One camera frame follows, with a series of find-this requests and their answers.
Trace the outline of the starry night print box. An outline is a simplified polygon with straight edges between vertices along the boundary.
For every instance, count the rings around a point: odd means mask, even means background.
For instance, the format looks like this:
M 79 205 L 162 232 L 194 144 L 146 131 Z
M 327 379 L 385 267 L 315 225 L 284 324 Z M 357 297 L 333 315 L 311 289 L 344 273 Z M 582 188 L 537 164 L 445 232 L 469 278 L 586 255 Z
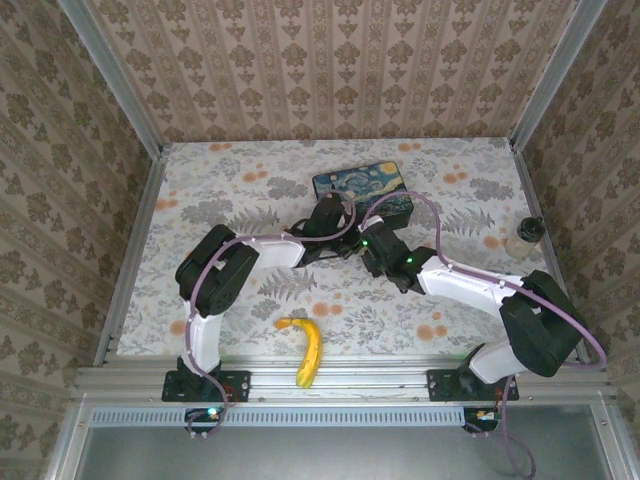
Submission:
M 318 174 L 312 178 L 312 183 L 318 199 L 330 190 L 349 196 L 356 206 L 357 224 L 362 222 L 366 212 L 380 198 L 396 191 L 407 191 L 394 161 Z M 382 202 L 374 209 L 372 216 L 380 216 L 390 228 L 397 230 L 408 226 L 413 210 L 411 198 L 401 195 Z

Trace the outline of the floral tablecloth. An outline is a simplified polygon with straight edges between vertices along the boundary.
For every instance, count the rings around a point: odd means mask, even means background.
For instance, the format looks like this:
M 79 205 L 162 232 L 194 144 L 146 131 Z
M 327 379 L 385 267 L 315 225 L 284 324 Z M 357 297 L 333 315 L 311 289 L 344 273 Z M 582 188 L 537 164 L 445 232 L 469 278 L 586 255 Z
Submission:
M 312 211 L 315 175 L 394 161 L 414 210 L 400 237 L 410 246 L 443 242 L 444 254 L 497 273 L 544 269 L 540 250 L 524 259 L 504 249 L 529 213 L 503 138 L 381 139 L 173 146 L 117 352 L 177 356 L 187 314 L 174 275 L 218 224 L 238 234 L 277 234 Z M 464 355 L 501 338 L 499 320 L 438 296 L 401 294 L 373 278 L 358 257 L 302 269 L 254 272 L 226 312 L 226 356 L 300 358 L 302 332 L 278 330 L 282 317 L 314 320 L 325 357 Z

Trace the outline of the yellow banana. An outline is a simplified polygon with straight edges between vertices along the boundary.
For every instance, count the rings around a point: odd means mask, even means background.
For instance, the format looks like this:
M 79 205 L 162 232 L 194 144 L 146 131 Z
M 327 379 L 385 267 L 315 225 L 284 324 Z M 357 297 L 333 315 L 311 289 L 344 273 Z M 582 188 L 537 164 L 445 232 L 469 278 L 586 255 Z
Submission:
M 306 351 L 298 367 L 296 385 L 299 388 L 309 389 L 318 373 L 323 355 L 323 339 L 317 324 L 308 318 L 280 318 L 274 322 L 278 330 L 288 327 L 301 329 L 307 339 Z

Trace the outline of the clear bottle with black lid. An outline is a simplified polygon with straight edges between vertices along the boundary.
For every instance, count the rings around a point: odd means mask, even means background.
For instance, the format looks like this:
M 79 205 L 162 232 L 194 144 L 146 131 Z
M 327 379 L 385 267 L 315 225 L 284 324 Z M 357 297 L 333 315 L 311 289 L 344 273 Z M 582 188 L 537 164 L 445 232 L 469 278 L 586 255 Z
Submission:
M 541 217 L 526 217 L 517 225 L 505 243 L 505 251 L 513 258 L 527 257 L 541 241 L 546 227 Z

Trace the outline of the grey metal panel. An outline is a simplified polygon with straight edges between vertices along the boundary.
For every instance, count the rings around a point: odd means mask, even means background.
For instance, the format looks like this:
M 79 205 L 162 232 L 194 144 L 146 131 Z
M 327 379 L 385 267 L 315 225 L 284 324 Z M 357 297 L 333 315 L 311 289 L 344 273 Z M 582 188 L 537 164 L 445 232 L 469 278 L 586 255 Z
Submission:
M 93 429 L 75 480 L 519 480 L 459 428 Z

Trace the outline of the aluminium frame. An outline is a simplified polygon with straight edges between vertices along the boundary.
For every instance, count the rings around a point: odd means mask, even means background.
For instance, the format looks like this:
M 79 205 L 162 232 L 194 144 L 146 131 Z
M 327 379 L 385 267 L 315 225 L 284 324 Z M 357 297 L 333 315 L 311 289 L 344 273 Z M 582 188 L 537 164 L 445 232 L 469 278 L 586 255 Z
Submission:
M 91 367 L 79 371 L 73 400 L 75 407 L 68 413 L 61 438 L 54 452 L 54 464 L 48 477 L 57 480 L 79 478 L 86 463 L 86 429 L 97 411 L 109 410 L 122 419 L 128 411 L 150 410 L 155 413 L 178 409 L 176 402 L 160 399 L 160 387 L 166 371 L 172 369 L 174 356 L 120 356 L 117 348 L 131 305 L 134 286 L 149 238 L 153 208 L 159 198 L 173 146 L 162 146 L 144 119 L 140 101 L 134 99 L 117 65 L 105 34 L 96 16 L 84 0 L 60 0 L 65 14 L 78 31 L 81 40 L 105 74 L 107 84 L 114 89 L 118 102 L 131 119 L 143 145 L 152 155 L 152 165 L 124 265 L 116 283 L 107 318 Z M 431 368 L 450 367 L 459 363 L 455 355 L 410 356 L 329 356 L 324 359 L 319 387 L 303 391 L 293 384 L 294 363 L 290 357 L 231 356 L 225 364 L 233 369 L 252 372 L 254 397 L 247 408 L 259 412 L 295 409 L 321 411 L 359 409 L 369 413 L 384 408 L 394 412 L 409 409 L 436 411 L 451 409 L 446 403 L 432 402 L 425 384 Z M 591 433 L 597 446 L 594 454 L 613 480 L 640 480 L 640 460 L 637 459 L 631 435 L 624 424 L 621 410 L 603 374 L 567 367 L 554 379 L 525 375 L 522 388 L 528 404 L 544 407 L 585 405 L 590 409 Z

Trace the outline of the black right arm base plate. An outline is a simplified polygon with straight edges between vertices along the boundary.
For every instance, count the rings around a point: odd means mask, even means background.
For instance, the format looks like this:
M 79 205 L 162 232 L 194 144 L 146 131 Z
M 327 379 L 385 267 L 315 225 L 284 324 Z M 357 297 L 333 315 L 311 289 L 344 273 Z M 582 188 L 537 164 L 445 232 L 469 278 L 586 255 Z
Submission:
M 518 400 L 517 384 L 507 385 L 507 378 L 485 383 L 471 371 L 460 369 L 431 369 L 426 372 L 429 399 L 433 402 L 495 401 L 506 392 L 508 400 Z

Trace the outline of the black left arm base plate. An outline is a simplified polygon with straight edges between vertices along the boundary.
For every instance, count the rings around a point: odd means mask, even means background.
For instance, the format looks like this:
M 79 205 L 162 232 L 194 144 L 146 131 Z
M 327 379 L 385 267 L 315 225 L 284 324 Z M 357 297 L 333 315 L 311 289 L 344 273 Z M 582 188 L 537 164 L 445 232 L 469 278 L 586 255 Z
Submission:
M 221 371 L 218 382 L 230 403 L 243 403 L 249 399 L 251 374 L 249 371 Z M 187 370 L 169 371 L 165 375 L 161 392 L 163 402 L 222 402 L 220 391 L 206 378 Z

